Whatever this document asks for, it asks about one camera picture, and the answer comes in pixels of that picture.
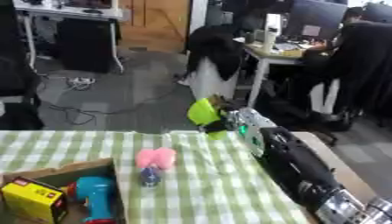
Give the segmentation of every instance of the blue toy drill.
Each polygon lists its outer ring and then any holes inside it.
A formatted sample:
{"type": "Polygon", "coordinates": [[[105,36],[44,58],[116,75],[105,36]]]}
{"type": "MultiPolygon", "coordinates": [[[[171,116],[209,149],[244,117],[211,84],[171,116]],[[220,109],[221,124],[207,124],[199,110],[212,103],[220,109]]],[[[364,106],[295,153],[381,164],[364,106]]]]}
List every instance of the blue toy drill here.
{"type": "Polygon", "coordinates": [[[110,196],[115,190],[115,182],[104,177],[79,178],[62,190],[77,201],[86,201],[90,217],[85,224],[116,224],[110,212],[110,196]]]}

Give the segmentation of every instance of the white table leg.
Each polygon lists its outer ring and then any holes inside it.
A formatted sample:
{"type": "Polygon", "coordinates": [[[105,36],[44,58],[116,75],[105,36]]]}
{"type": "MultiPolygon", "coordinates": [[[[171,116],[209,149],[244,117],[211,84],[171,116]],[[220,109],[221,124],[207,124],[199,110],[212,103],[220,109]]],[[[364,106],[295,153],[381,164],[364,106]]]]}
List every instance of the white table leg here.
{"type": "Polygon", "coordinates": [[[260,59],[257,64],[257,71],[255,73],[255,80],[253,81],[252,91],[248,101],[248,107],[253,108],[256,104],[257,96],[262,87],[263,80],[267,75],[270,63],[267,59],[260,59]]]}
{"type": "Polygon", "coordinates": [[[32,18],[29,14],[23,16],[24,19],[24,28],[26,29],[27,41],[29,43],[29,51],[30,51],[30,67],[34,68],[35,59],[37,56],[35,45],[34,45],[34,37],[32,36],[32,18]]]}
{"type": "Polygon", "coordinates": [[[110,34],[111,34],[111,41],[112,41],[113,59],[115,60],[115,63],[118,65],[118,67],[120,68],[120,73],[123,74],[124,66],[121,63],[121,61],[118,59],[118,55],[117,55],[116,24],[115,23],[110,23],[110,34]]]}

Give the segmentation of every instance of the yellow box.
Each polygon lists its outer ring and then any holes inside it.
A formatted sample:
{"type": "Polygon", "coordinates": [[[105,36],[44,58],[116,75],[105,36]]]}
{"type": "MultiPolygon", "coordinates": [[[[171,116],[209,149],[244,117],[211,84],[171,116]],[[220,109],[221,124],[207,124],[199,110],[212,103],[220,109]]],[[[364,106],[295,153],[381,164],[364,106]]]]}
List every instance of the yellow box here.
{"type": "Polygon", "coordinates": [[[1,188],[6,207],[32,221],[57,224],[67,214],[67,196],[28,178],[15,178],[1,188]]]}

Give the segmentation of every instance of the green checkered tablecloth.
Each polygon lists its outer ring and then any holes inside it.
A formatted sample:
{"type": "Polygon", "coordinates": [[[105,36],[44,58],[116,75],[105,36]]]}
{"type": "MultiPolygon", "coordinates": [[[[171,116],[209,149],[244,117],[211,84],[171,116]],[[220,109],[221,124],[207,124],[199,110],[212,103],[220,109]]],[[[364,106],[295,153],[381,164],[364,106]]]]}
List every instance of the green checkered tablecloth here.
{"type": "Polygon", "coordinates": [[[129,224],[307,223],[235,133],[210,141],[186,132],[0,131],[0,172],[110,157],[129,224]],[[176,165],[157,187],[141,187],[135,155],[160,146],[177,151],[176,165]]]}

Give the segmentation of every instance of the white desk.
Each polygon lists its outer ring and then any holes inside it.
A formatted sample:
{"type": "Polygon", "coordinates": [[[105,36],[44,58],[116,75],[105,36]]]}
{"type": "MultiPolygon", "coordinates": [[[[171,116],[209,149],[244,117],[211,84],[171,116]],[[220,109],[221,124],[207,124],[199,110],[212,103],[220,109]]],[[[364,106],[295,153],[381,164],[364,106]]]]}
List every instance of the white desk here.
{"type": "Polygon", "coordinates": [[[47,16],[47,17],[59,17],[59,18],[79,18],[88,20],[101,20],[110,22],[110,35],[112,54],[115,63],[120,68],[120,72],[123,73],[123,65],[117,56],[116,47],[116,24],[115,21],[123,20],[123,11],[118,8],[100,10],[102,14],[86,13],[84,10],[87,8],[76,8],[63,6],[61,9],[57,9],[53,5],[53,0],[43,0],[41,5],[31,5],[25,3],[22,0],[14,0],[15,9],[23,13],[24,27],[26,29],[26,36],[29,42],[30,50],[30,66],[34,68],[36,59],[36,49],[34,45],[34,38],[32,36],[32,17],[36,16],[47,16]]]}
{"type": "Polygon", "coordinates": [[[251,56],[255,57],[259,62],[257,63],[257,70],[255,73],[255,79],[252,85],[252,91],[248,100],[248,107],[253,108],[255,106],[257,96],[259,95],[260,88],[263,80],[267,78],[267,74],[270,71],[270,65],[296,65],[301,55],[282,55],[262,52],[261,47],[254,45],[244,45],[244,50],[251,56]]]}

